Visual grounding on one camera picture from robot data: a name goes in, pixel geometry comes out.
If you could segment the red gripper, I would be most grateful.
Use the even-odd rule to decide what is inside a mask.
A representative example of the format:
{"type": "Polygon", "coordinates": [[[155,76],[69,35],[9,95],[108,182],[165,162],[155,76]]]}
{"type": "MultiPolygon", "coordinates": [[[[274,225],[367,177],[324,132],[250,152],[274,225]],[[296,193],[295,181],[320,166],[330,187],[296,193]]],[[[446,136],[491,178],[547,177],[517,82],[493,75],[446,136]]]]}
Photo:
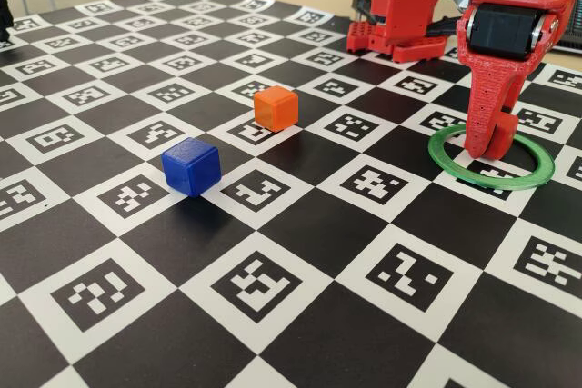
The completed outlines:
{"type": "Polygon", "coordinates": [[[511,114],[527,77],[564,34],[576,0],[471,0],[457,22],[459,61],[472,73],[465,148],[502,157],[513,143],[511,114]]]}

